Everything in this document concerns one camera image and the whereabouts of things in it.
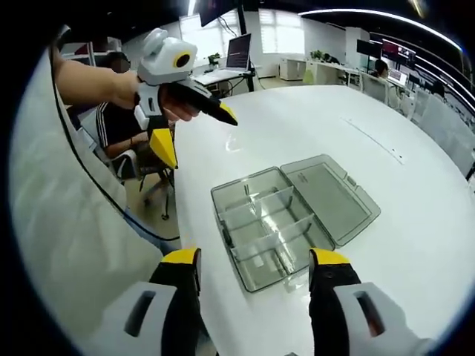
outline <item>ceiling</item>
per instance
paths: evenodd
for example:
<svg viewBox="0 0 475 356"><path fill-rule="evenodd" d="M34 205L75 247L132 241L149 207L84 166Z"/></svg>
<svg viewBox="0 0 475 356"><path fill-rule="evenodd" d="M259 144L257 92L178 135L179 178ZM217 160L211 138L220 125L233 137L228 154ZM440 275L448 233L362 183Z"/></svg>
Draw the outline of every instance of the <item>ceiling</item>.
<svg viewBox="0 0 475 356"><path fill-rule="evenodd" d="M475 58L475 42L471 41L473 31L467 31L470 24L470 10L463 0L242 0L245 10L256 11L259 7L303 12L331 8L359 8L379 10L396 14L426 24L460 44L461 54L444 40L394 19L363 13L326 13L305 16L320 22L342 27L361 27L371 33L371 38L392 39L406 44L417 53L423 53L430 62L448 72L471 90L471 63ZM134 0L124 8L117 1L105 1L94 9L81 9L81 16L75 11L66 23L72 29L69 42L85 42L103 36L112 36L128 41L152 28L175 22L186 16L189 0Z"/></svg>

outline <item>office floor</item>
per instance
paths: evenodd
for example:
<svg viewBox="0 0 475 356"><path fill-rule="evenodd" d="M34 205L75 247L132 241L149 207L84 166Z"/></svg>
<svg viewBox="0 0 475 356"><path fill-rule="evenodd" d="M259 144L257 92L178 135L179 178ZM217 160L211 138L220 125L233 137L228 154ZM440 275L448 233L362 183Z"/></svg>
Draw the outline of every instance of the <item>office floor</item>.
<svg viewBox="0 0 475 356"><path fill-rule="evenodd" d="M281 88L293 85L301 85L301 81L287 82L279 78L261 79L261 84L266 89ZM255 90L263 90L259 83L256 83ZM168 215L170 218L162 220L162 191L158 191L151 199L151 204L145 207L143 203L143 194L156 182L159 181L158 174L153 174L145 178L142 191L139 191L140 183L137 181L128 181L125 184L127 191L127 203L131 211L136 214L146 225L153 228L157 234L164 238L176 237L180 234L177 224L177 210L175 208L174 195L171 194L168 205ZM180 241L170 242L175 248L180 248Z"/></svg>

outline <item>window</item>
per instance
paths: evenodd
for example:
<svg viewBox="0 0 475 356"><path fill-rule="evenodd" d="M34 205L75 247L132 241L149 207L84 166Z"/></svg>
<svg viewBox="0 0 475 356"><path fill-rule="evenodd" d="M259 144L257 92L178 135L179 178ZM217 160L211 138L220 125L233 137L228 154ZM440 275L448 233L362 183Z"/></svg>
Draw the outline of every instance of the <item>window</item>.
<svg viewBox="0 0 475 356"><path fill-rule="evenodd" d="M235 37L232 31L239 36L238 13L236 10L229 11L215 19L205 27L201 27L200 15L182 17L180 19L180 31L183 41L187 41L198 47L197 58L207 58L218 52L226 56L228 42Z"/></svg>
<svg viewBox="0 0 475 356"><path fill-rule="evenodd" d="M301 17L295 13L259 10L264 53L305 54Z"/></svg>

